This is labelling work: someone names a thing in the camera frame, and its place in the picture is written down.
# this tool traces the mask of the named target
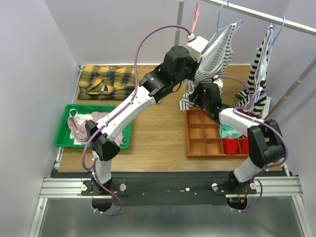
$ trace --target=metal pole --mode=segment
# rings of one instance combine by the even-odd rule
[[[181,25],[181,22],[182,22],[183,6],[184,6],[184,0],[179,0],[177,25]],[[179,40],[180,40],[180,28],[176,28],[176,36],[174,38],[174,45],[179,45]]]
[[[220,0],[202,0],[202,1],[214,4],[217,6],[221,6],[224,3],[224,1],[220,1]],[[240,12],[242,14],[253,16],[255,18],[258,18],[258,19],[261,19],[264,21],[268,21],[268,22],[272,22],[272,23],[275,23],[278,25],[282,25],[282,23],[283,23],[282,18],[268,15],[268,14],[262,13],[260,11],[255,11],[255,10],[252,10],[252,9],[249,9],[246,7],[242,7],[242,6],[238,6],[238,5],[235,5],[232,3],[226,3],[226,4],[224,4],[223,7],[227,8],[229,10],[237,11],[237,12]],[[293,22],[293,21],[285,20],[284,27],[316,36],[316,29],[315,28],[305,26],[302,24],[298,24],[298,23]]]
[[[291,85],[291,87],[286,91],[282,98],[273,107],[270,113],[265,119],[270,119],[271,116],[284,104],[284,102],[290,97],[293,91],[302,83],[302,81],[311,73],[311,71],[316,67],[316,57],[313,61],[305,68],[305,70],[300,74],[296,81]]]

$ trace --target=green basket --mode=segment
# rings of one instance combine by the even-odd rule
[[[56,147],[84,147],[84,145],[74,145],[74,141],[70,139],[70,129],[68,127],[67,121],[69,117],[69,111],[71,109],[76,109],[78,114],[91,114],[92,112],[111,112],[117,107],[117,105],[79,105],[79,104],[69,104],[66,105],[63,118],[60,122],[59,129],[55,139]],[[127,149],[130,142],[132,123],[127,125],[123,133],[123,144],[120,145],[121,149]]]

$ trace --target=striped shirt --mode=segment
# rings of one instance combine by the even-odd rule
[[[195,81],[186,82],[186,92],[180,100],[180,110],[185,111],[193,107],[194,102],[190,101],[190,95],[194,92],[199,83],[214,82],[214,78],[223,75],[233,55],[231,47],[232,36],[234,34],[236,23],[227,27],[218,39],[202,55],[202,61],[195,74]],[[223,81],[215,81],[222,92]]]
[[[263,108],[267,101],[266,94],[266,71],[268,67],[269,58],[271,55],[272,49],[272,35],[273,35],[273,26],[270,25],[268,31],[263,38],[261,45],[257,48],[257,54],[254,60],[254,63],[251,65],[250,73],[248,76],[247,87],[252,96],[256,95],[261,87],[260,96],[258,101],[255,103],[253,98],[253,103],[247,112],[251,114],[261,116]],[[234,107],[246,107],[249,103],[249,96],[245,90],[239,92],[236,97],[240,99]]]

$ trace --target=wooden organizer box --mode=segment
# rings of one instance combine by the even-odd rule
[[[188,158],[202,159],[246,159],[249,155],[241,154],[238,138],[237,155],[224,154],[223,139],[219,134],[219,124],[212,121],[201,110],[186,110]]]

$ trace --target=white wall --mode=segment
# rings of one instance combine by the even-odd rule
[[[78,67],[43,0],[0,3],[0,236],[28,236]]]
[[[178,0],[45,0],[79,64],[132,63],[145,35],[157,27],[175,24]],[[283,16],[290,0],[231,0],[275,16]],[[182,25],[192,28],[196,0],[186,0]],[[219,7],[200,1],[196,35],[210,39]],[[268,22],[223,9],[221,26],[243,19],[235,34],[232,63],[252,63]],[[186,43],[181,33],[181,44]],[[161,63],[174,44],[174,29],[156,33],[145,42],[140,63]]]
[[[292,0],[285,17],[316,28],[314,0]],[[283,29],[272,52],[267,92],[274,106],[316,56],[316,37]],[[299,174],[309,223],[316,235],[316,69],[274,116],[289,146],[288,166]]]

